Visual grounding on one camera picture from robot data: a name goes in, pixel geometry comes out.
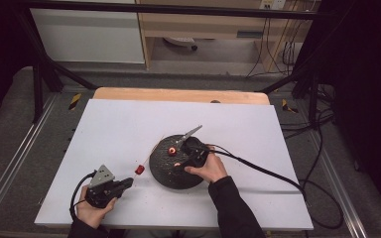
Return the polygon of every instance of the white tabletop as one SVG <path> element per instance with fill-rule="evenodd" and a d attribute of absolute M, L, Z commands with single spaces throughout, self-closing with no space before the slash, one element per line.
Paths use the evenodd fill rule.
<path fill-rule="evenodd" d="M 202 142 L 297 181 L 273 106 L 91 99 L 35 223 L 69 226 L 70 198 L 85 175 L 105 165 L 116 180 L 133 178 L 162 137 L 183 134 L 198 125 L 203 127 L 194 136 Z M 265 230 L 313 229 L 295 187 L 220 157 Z M 166 188 L 153 178 L 148 162 L 144 166 L 146 170 L 135 177 L 102 224 L 142 229 L 218 226 L 206 182 L 185 190 Z"/>

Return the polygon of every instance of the black round base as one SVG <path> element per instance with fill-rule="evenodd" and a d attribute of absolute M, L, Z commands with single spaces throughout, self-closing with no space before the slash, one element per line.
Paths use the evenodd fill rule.
<path fill-rule="evenodd" d="M 188 155 L 176 148 L 176 141 L 183 135 L 163 139 L 150 156 L 150 170 L 156 181 L 172 189 L 188 189 L 200 184 L 203 179 L 185 171 L 175 171 L 176 163 L 188 160 Z M 169 156 L 169 148 L 175 147 L 175 156 Z"/>

